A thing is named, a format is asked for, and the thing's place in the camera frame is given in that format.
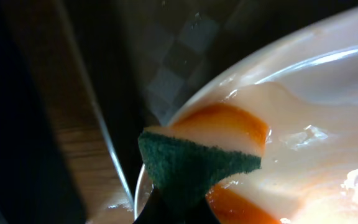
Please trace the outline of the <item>pink plate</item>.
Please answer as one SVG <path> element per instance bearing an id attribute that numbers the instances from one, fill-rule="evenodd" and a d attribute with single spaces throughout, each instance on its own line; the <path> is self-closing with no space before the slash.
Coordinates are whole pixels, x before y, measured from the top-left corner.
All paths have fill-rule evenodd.
<path id="1" fill-rule="evenodd" d="M 206 194 L 221 223 L 358 223 L 358 7 L 236 63 L 158 132 L 261 157 Z"/>

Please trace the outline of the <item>orange green sponge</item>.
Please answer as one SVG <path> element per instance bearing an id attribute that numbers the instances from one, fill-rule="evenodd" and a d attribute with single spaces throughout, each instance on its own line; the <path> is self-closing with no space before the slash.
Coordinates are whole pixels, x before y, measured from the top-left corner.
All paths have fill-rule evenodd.
<path id="1" fill-rule="evenodd" d="M 164 202 L 185 213 L 226 177 L 259 169 L 268 135 L 269 126 L 258 117 L 216 103 L 171 126 L 144 129 L 138 145 Z"/>

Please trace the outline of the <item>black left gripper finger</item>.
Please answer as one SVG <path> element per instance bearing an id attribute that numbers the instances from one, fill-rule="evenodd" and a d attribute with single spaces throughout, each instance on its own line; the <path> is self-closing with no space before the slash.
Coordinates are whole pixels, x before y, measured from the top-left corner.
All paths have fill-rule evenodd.
<path id="1" fill-rule="evenodd" d="M 158 188 L 154 188 L 150 197 L 145 204 L 141 214 L 135 219 L 134 224 L 197 224 L 209 223 L 219 224 L 219 220 L 210 209 L 206 199 L 202 199 L 199 203 L 187 210 L 184 215 L 174 215 L 167 207 L 166 203 L 160 195 Z"/>

